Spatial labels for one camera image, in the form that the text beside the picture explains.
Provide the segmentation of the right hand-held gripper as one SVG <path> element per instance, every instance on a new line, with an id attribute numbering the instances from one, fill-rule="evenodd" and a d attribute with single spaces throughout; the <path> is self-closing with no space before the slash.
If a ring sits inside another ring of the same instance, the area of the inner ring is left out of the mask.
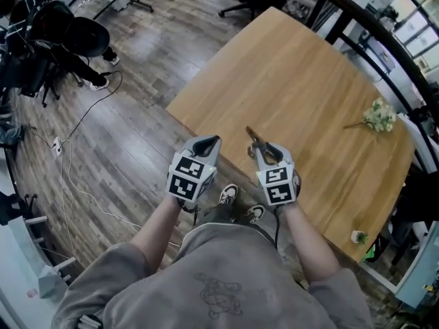
<path id="1" fill-rule="evenodd" d="M 288 149 L 276 143 L 253 142 L 256 172 L 269 206 L 297 200 L 297 171 Z"/>

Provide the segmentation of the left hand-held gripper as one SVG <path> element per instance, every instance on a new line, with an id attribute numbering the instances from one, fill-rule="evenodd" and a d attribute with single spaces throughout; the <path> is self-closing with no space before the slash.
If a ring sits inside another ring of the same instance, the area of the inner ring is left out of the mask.
<path id="1" fill-rule="evenodd" d="M 222 140 L 217 135 L 190 138 L 174 154 L 169 166 L 166 191 L 181 201 L 195 203 L 217 173 Z"/>

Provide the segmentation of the person's right hand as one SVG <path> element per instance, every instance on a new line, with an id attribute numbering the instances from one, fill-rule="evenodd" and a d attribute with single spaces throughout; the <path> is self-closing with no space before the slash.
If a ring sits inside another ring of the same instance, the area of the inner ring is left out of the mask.
<path id="1" fill-rule="evenodd" d="M 301 177 L 300 177 L 299 173 L 297 172 L 297 170 L 294 170 L 294 172 L 293 172 L 292 183 L 294 186 L 295 199 L 298 199 L 298 196 L 299 196 L 300 190 L 301 190 L 301 186 L 302 186 L 302 180 L 301 180 Z"/>

